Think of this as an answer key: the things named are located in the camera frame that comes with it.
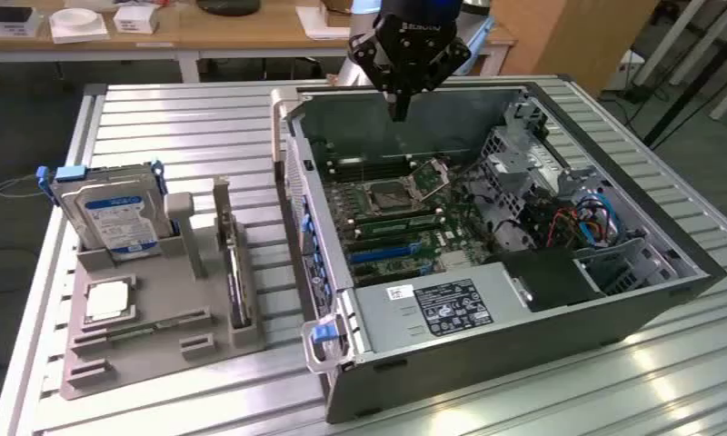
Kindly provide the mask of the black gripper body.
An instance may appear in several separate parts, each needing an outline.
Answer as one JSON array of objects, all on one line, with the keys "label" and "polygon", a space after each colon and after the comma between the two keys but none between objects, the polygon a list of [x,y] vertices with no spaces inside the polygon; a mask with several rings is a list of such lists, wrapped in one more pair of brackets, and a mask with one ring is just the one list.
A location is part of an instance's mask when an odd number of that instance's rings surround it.
[{"label": "black gripper body", "polygon": [[414,95],[435,89],[462,65],[457,37],[459,1],[384,1],[375,37],[390,65],[386,91]]}]

